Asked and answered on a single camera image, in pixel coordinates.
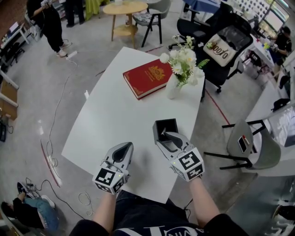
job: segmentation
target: book cover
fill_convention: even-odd
[[[160,59],[157,59],[126,71],[123,73],[123,76],[135,97],[140,99],[164,87],[171,74],[172,69],[170,65],[168,63],[164,64]]]

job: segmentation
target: white cable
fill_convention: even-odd
[[[63,95],[64,95],[64,91],[65,91],[65,86],[66,86],[66,83],[68,82],[69,78],[71,77],[71,75],[75,72],[75,70],[77,69],[78,67],[78,64],[74,61],[71,61],[69,59],[67,59],[69,62],[71,63],[74,63],[76,65],[75,69],[70,73],[70,75],[67,77],[65,83],[64,83],[64,87],[63,87],[63,90],[62,90],[62,93],[61,93],[61,97],[60,97],[60,100],[55,108],[55,112],[54,112],[54,117],[53,117],[53,123],[52,123],[52,126],[51,126],[51,129],[50,129],[50,132],[49,132],[49,136],[48,136],[48,139],[49,141],[47,142],[46,144],[46,152],[47,152],[47,158],[48,158],[48,162],[49,162],[49,165],[52,167],[52,169],[54,170],[55,174],[61,179],[61,177],[57,174],[57,172],[55,171],[55,167],[57,167],[58,165],[58,161],[56,158],[53,157],[53,145],[52,145],[52,142],[51,142],[51,139],[50,139],[50,136],[51,136],[51,132],[52,132],[52,129],[53,129],[53,126],[54,126],[54,122],[55,122],[55,116],[56,116],[56,111],[57,111],[57,108],[59,107],[59,104],[63,98]],[[48,145],[50,145],[51,147],[51,153],[49,154],[49,151],[48,151]]]
[[[82,195],[82,194],[84,194],[84,195],[88,198],[88,200],[89,200],[89,203],[88,203],[88,204],[85,204],[85,203],[81,202],[81,200],[80,200],[80,195]],[[90,199],[90,197],[89,197],[89,195],[88,195],[87,192],[85,192],[85,193],[79,193],[79,195],[78,195],[78,200],[79,200],[79,202],[80,202],[81,204],[83,204],[84,206],[89,206],[89,205],[90,205],[90,207],[91,207],[91,211],[86,211],[86,215],[88,215],[88,216],[92,216],[93,213],[95,213],[95,212],[93,211],[93,209],[92,209],[91,199]]]

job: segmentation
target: black box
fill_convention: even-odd
[[[175,132],[178,133],[176,119],[168,119],[168,120],[156,120],[153,124],[153,138],[156,144],[157,140],[161,142],[169,141],[165,135],[161,135],[162,132]]]

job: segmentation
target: white vase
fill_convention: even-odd
[[[182,86],[177,87],[178,83],[179,80],[177,79],[176,75],[172,74],[168,80],[168,83],[166,84],[165,92],[167,98],[174,99],[179,95]]]

